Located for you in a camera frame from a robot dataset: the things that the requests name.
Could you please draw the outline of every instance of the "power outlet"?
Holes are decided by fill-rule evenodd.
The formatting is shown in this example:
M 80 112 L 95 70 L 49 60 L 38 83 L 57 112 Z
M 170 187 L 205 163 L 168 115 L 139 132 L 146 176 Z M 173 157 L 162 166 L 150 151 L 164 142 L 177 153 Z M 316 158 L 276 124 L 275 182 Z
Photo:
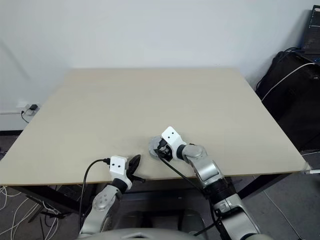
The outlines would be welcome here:
M 16 109 L 18 110 L 19 113 L 21 113 L 21 111 L 26 112 L 30 108 L 30 106 L 31 104 L 21 103 L 16 106 Z
M 34 116 L 40 109 L 40 105 L 38 103 L 33 103 L 33 104 L 36 104 L 38 106 L 38 108 L 34 111 L 32 110 L 28 110 L 32 104 L 29 104 L 29 103 L 21 103 L 21 104 L 18 104 L 16 106 L 16 109 L 19 111 L 19 113 L 21 113 L 21 111 L 24 111 L 25 112 L 25 115 L 27 116 Z

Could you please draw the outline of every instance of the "electrical wire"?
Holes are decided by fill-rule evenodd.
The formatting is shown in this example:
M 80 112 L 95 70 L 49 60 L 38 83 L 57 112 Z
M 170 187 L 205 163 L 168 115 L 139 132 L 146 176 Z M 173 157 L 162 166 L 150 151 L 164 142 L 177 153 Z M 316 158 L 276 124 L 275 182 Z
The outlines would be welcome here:
M 11 234 L 10 234 L 10 239 L 13 240 L 13 233 L 14 233 L 14 225 L 15 225 L 15 220 L 16 220 L 16 214 L 19 210 L 19 208 L 26 202 L 28 201 L 29 198 L 26 198 L 22 203 L 20 203 L 20 205 L 16 208 L 14 215 L 13 215 L 13 221 L 12 221 L 12 227 L 11 227 Z
M 81 227 L 82 227 L 82 200 L 83 200 L 83 196 L 84 196 L 84 191 L 85 191 L 85 185 L 86 185 L 86 181 L 87 181 L 87 176 L 88 176 L 88 172 L 90 170 L 90 168 L 98 163 L 98 162 L 105 162 L 106 163 L 106 159 L 98 159 L 93 161 L 88 168 L 85 171 L 84 177 L 83 177 L 83 183 L 82 183 L 82 190 L 81 190 L 81 196 L 80 196 L 80 204 L 79 204 L 79 217 L 78 217 L 78 228 L 79 228 L 79 232 L 81 231 Z
M 13 227 L 17 227 L 20 223 L 22 223 L 24 220 L 26 220 L 36 209 L 37 209 L 37 205 L 38 204 L 35 204 L 24 216 L 23 218 L 16 224 L 14 225 Z M 3 232 L 0 232 L 0 236 L 2 234 L 5 234 L 6 232 L 10 231 L 12 229 L 12 227 L 8 228 L 7 230 L 3 231 Z
M 25 111 L 21 111 L 21 114 L 20 114 L 20 115 L 21 115 L 21 118 L 22 118 L 22 119 L 23 119 L 23 120 L 28 124 L 29 122 L 28 122 L 27 120 L 25 120 L 25 119 L 24 119 L 23 114 L 25 114 Z
M 278 81 L 272 88 L 270 88 L 270 90 L 264 95 L 264 97 L 261 99 L 261 102 L 263 100 L 265 100 L 265 98 L 268 96 L 268 94 L 276 87 L 278 86 L 281 82 L 283 82 L 287 77 L 289 77 L 291 74 L 295 73 L 296 71 L 298 71 L 299 69 L 305 67 L 305 66 L 308 66 L 308 65 L 315 65 L 314 62 L 309 62 L 309 63 L 306 63 L 306 64 L 303 64 L 299 67 L 297 67 L 295 70 L 293 70 L 292 72 L 290 72 L 288 75 L 286 75 L 284 78 L 282 78 L 280 81 Z
M 181 172 L 179 172 L 177 169 L 175 169 L 170 163 L 168 163 L 165 159 L 163 159 L 159 154 L 157 154 L 159 159 L 167 165 L 170 169 L 172 169 L 176 174 L 178 174 L 180 177 L 182 177 L 184 180 L 186 180 L 189 184 L 191 184 L 195 189 L 197 189 L 201 194 L 204 194 L 202 189 L 198 187 L 196 184 L 194 184 L 189 178 L 187 178 L 185 175 L 183 175 Z
M 51 208 L 47 207 L 44 201 L 42 201 L 42 205 L 43 205 L 43 207 L 44 207 L 47 211 L 51 211 L 51 212 L 53 212 L 53 213 L 56 214 L 56 215 L 60 213 L 57 209 L 55 209 L 55 208 L 52 207 L 52 206 L 50 206 Z M 53 229 L 54 226 L 55 226 L 55 230 L 53 231 L 53 233 L 52 233 L 51 236 L 49 237 L 49 235 L 50 235 L 50 233 L 51 233 L 51 231 L 52 231 L 52 229 Z M 56 234 L 56 232 L 57 232 L 57 230 L 58 230 L 58 226 L 59 226 L 59 219 L 56 217 L 56 218 L 53 220 L 53 223 L 52 223 L 52 225 L 50 226 L 50 229 L 49 229 L 48 233 L 46 234 L 44 240 L 50 240 L 50 239 Z
M 41 233 L 42 233 L 42 239 L 45 239 L 45 232 L 44 232 L 44 226 L 42 224 L 42 219 L 39 217 L 40 226 L 41 226 Z
M 195 234 L 193 234 L 193 236 L 198 236 L 200 234 L 203 234 L 204 232 L 208 231 L 209 229 L 213 228 L 216 224 L 213 222 L 211 223 L 209 226 L 205 227 L 204 229 L 196 232 Z
M 48 228 L 51 228 L 52 225 L 49 225 L 49 224 L 47 223 L 47 216 L 48 216 L 48 215 L 45 215 L 45 216 L 44 216 L 44 224 L 45 224 Z
M 4 193 L 4 195 L 5 195 L 5 200 L 4 200 L 3 206 L 0 208 L 0 211 L 6 207 L 6 205 L 7 205 L 7 199 L 8 199 L 7 189 L 6 189 L 5 187 L 4 187 L 3 189 L 4 189 L 4 191 L 5 191 L 5 193 Z
M 28 211 L 24 216 L 26 216 L 26 215 L 29 214 L 30 212 L 32 213 L 34 210 L 37 209 L 37 207 L 38 207 L 38 204 L 36 203 L 35 205 L 33 205 L 33 206 L 29 209 L 29 211 Z M 15 229 L 14 229 L 14 231 L 13 231 L 12 240 L 15 239 L 15 234 L 16 234 L 16 232 L 17 232 L 18 227 L 19 227 L 20 224 L 21 224 L 21 222 L 18 222 L 18 223 L 16 224 L 16 227 L 15 227 Z
M 314 151 L 314 152 L 304 153 L 304 154 L 301 154 L 301 156 L 306 156 L 306 155 L 310 155 L 310 154 L 318 154 L 318 153 L 320 153 L 320 151 Z
M 284 214 L 284 212 L 280 209 L 280 207 L 278 207 L 278 205 L 272 200 L 272 198 L 267 194 L 267 192 L 264 190 L 263 193 L 265 194 L 265 196 L 270 200 L 270 202 L 276 207 L 276 209 L 278 209 L 278 211 L 281 213 L 281 215 L 284 217 L 284 219 L 286 220 L 286 222 L 289 224 L 289 226 L 292 228 L 292 230 L 295 232 L 295 234 L 298 237 L 298 240 L 303 240 L 303 238 L 300 236 L 300 234 L 297 232 L 297 230 L 295 229 L 295 227 L 291 224 L 291 222 L 289 221 L 289 219 L 287 218 L 287 216 Z
M 208 200 L 208 201 L 209 201 L 210 214 L 211 214 L 211 217 L 212 217 L 212 221 L 213 221 L 213 223 L 212 223 L 212 224 L 210 224 L 209 226 L 205 227 L 204 229 L 202 229 L 202 230 L 200 230 L 200 231 L 196 232 L 195 234 L 193 234 L 194 236 L 198 236 L 198 235 L 200 235 L 200 234 L 203 234 L 204 232 L 208 231 L 209 229 L 211 229 L 211 228 L 213 228 L 214 226 L 216 226 L 216 225 L 217 225 L 217 220 L 216 220 L 216 218 L 215 218 L 215 213 L 214 213 L 213 204 L 212 204 L 212 202 L 211 202 L 210 198 L 209 198 L 209 200 Z
M 286 50 L 284 50 L 283 52 L 286 53 L 286 54 L 283 54 L 282 57 L 279 58 L 279 60 L 276 62 L 276 63 L 273 63 L 272 61 L 272 64 L 271 64 L 271 67 L 268 69 L 268 71 L 266 72 L 266 74 L 261 78 L 260 81 L 257 82 L 257 84 L 255 85 L 255 91 L 258 90 L 258 87 L 260 86 L 261 82 L 265 79 L 265 77 L 271 72 L 271 70 L 274 69 L 273 66 L 276 66 L 278 63 L 280 63 L 282 61 L 282 59 L 284 59 L 285 57 L 287 57 L 290 53 L 292 53 L 293 51 L 296 51 L 296 50 L 300 50 L 301 48 L 299 47 L 289 47 L 287 48 Z
M 0 192 L 1 193 L 3 193 L 5 196 L 7 196 L 7 197 L 16 197 L 16 196 L 18 196 L 18 195 L 20 195 L 22 192 L 19 192 L 19 193 L 17 193 L 17 194 L 13 194 L 13 195 L 10 195 L 10 194 L 8 194 L 8 192 L 7 193 L 4 193 L 3 192 L 3 190 L 2 190 L 2 188 L 3 189 L 5 189 L 5 188 L 7 188 L 7 186 L 0 186 Z

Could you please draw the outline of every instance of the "table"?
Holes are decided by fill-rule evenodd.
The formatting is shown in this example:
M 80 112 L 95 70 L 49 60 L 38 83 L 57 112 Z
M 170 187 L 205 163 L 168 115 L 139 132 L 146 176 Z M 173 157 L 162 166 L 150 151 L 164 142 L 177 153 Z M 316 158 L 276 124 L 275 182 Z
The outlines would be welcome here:
M 235 69 L 74 69 L 0 161 L 0 184 L 33 186 L 43 197 L 34 185 L 78 184 L 92 161 L 136 154 L 137 176 L 177 178 L 148 153 L 150 139 L 168 126 L 204 146 L 226 176 L 267 174 L 258 188 L 276 174 L 309 168 Z M 186 163 L 171 163 L 194 176 Z M 87 178 L 110 180 L 103 163 Z

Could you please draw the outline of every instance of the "gray floor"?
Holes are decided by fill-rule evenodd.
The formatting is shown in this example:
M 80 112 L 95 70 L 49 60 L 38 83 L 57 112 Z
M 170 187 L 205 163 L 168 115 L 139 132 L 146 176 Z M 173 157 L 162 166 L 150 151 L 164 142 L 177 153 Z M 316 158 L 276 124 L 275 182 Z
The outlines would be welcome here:
M 0 136 L 1 151 L 7 151 L 14 140 L 15 136 Z M 320 153 L 305 156 L 305 159 L 314 167 L 320 168 Z M 241 189 L 250 181 L 252 176 L 233 178 L 235 187 Z M 156 188 L 161 188 L 162 183 L 159 181 Z M 16 191 L 8 189 L 9 194 Z M 299 234 L 306 240 L 320 239 L 320 174 L 303 175 L 301 173 L 291 174 L 277 184 L 268 188 L 266 192 L 276 202 L 276 204 L 286 214 L 293 226 Z M 16 197 L 9 197 L 6 208 L 0 211 L 0 233 L 8 229 L 12 225 L 13 215 L 17 206 L 25 199 L 23 194 Z M 0 207 L 5 200 L 4 195 L 0 194 Z M 259 224 L 263 233 L 270 235 L 275 240 L 296 240 L 298 239 L 293 230 L 287 224 L 283 216 L 273 206 L 265 194 L 259 193 L 255 196 L 248 197 L 244 200 L 247 208 Z M 30 209 L 34 203 L 28 200 L 23 205 L 17 215 L 19 220 Z M 188 199 L 177 199 L 175 203 L 169 203 L 171 206 L 180 205 L 186 208 L 196 210 L 201 214 L 206 225 L 211 223 L 208 203 L 201 197 L 190 197 Z M 167 202 L 161 200 L 156 202 L 155 206 L 166 206 Z M 150 203 L 139 201 L 123 202 L 120 205 L 119 215 L 132 210 L 146 210 L 150 207 Z M 28 223 L 24 221 L 18 228 L 15 239 L 24 240 L 42 240 L 42 232 L 40 228 L 40 218 L 38 216 L 35 221 Z M 72 214 L 59 222 L 59 228 L 52 240 L 72 240 L 77 237 L 77 216 Z M 220 239 L 215 228 L 208 231 L 209 239 Z M 0 240 L 9 240 L 10 231 L 0 235 Z

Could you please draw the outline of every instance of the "table leg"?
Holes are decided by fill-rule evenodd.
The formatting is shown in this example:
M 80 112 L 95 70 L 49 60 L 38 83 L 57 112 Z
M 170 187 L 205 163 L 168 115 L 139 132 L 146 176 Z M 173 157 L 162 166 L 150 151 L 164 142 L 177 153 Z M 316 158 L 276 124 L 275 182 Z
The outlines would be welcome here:
M 269 188 L 273 184 L 279 182 L 290 175 L 290 173 L 281 173 L 281 174 L 268 174 L 268 175 L 260 175 L 243 189 L 238 192 L 238 195 L 241 199 L 252 195 L 258 194 L 265 189 Z
M 36 198 L 40 201 L 44 201 L 54 208 L 58 208 L 61 211 L 78 214 L 79 202 L 65 196 L 61 192 L 58 192 L 48 186 L 10 186 L 26 195 Z M 83 205 L 83 211 L 87 210 L 88 206 Z
M 31 223 L 31 222 L 33 222 L 33 221 L 36 219 L 36 217 L 37 217 L 43 210 L 44 210 L 44 207 L 43 207 L 43 206 L 40 207 L 40 208 L 30 217 L 30 219 L 29 219 L 29 221 L 28 221 L 28 224 Z

